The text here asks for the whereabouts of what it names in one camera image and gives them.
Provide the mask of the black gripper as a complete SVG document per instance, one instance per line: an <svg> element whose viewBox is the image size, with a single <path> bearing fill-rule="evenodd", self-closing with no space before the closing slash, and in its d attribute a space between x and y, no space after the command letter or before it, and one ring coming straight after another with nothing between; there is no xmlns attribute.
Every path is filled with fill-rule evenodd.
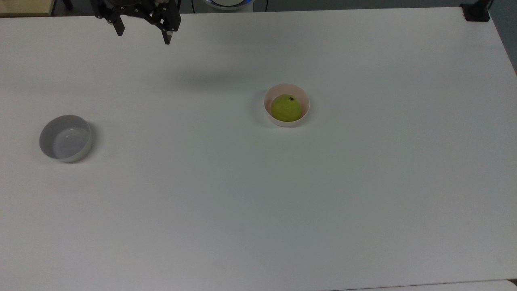
<svg viewBox="0 0 517 291"><path fill-rule="evenodd" d="M151 23L160 29L163 41L170 44L172 34L178 31L181 17L175 0L91 0L90 5L97 18L106 18L118 36L125 30L120 15L137 18L151 17Z"/></svg>

